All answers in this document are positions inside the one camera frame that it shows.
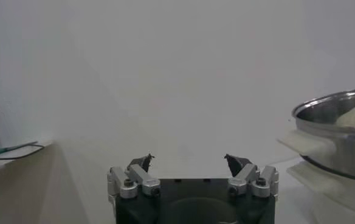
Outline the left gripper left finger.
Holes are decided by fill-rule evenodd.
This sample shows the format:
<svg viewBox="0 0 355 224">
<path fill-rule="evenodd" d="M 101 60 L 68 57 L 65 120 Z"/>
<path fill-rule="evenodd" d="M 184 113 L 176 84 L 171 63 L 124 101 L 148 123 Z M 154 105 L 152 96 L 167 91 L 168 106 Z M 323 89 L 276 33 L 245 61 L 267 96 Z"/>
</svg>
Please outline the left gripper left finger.
<svg viewBox="0 0 355 224">
<path fill-rule="evenodd" d="M 111 167 L 107 173 L 108 195 L 110 197 L 136 198 L 139 194 L 147 197 L 160 195 L 160 179 L 152 177 L 148 171 L 153 155 L 133 159 L 128 166 Z"/>
</svg>

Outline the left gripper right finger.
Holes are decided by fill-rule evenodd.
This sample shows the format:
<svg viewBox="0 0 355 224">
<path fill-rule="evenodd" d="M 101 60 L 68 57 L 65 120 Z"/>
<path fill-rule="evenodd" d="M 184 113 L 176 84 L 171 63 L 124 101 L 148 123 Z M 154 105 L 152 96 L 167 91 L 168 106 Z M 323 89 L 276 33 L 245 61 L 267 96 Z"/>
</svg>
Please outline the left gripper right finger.
<svg viewBox="0 0 355 224">
<path fill-rule="evenodd" d="M 239 197 L 250 191 L 258 198 L 278 197 L 278 171 L 273 166 L 265 166 L 260 170 L 247 158 L 226 154 L 232 177 L 227 180 L 228 192 Z"/>
</svg>

